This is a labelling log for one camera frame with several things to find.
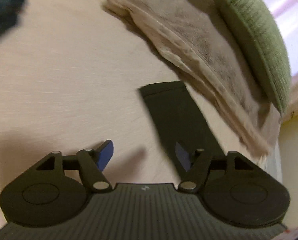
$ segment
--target white wall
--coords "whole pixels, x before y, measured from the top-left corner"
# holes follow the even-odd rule
[[[284,223],[288,227],[298,226],[298,116],[282,125],[279,145],[283,184],[291,195],[291,204]]]

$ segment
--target green cushion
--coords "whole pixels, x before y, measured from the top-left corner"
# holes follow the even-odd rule
[[[290,64],[281,33],[262,0],[214,0],[268,98],[282,114],[288,104]]]

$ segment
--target metal rivet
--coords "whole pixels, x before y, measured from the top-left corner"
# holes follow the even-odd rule
[[[180,187],[182,187],[183,189],[186,189],[186,190],[192,190],[192,189],[196,188],[196,184],[192,181],[185,181],[180,184]]]
[[[105,182],[105,181],[98,181],[95,184],[93,184],[93,187],[95,189],[99,189],[99,190],[103,190],[103,189],[107,189],[109,188],[109,183]]]

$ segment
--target beige carpet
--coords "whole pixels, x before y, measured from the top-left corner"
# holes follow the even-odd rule
[[[115,145],[111,182],[178,181],[137,93],[178,78],[102,1],[29,0],[21,25],[0,39],[0,192],[50,151],[74,154],[106,139]],[[189,91],[223,150],[249,156]]]

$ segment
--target blue plastic piece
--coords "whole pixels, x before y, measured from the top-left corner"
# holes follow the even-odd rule
[[[186,171],[190,170],[191,168],[190,154],[186,152],[185,149],[183,149],[178,142],[175,143],[175,155],[180,161],[182,167]]]
[[[103,171],[113,156],[113,142],[107,140],[100,148],[100,151],[98,149],[96,150],[99,151],[97,167],[100,171]]]

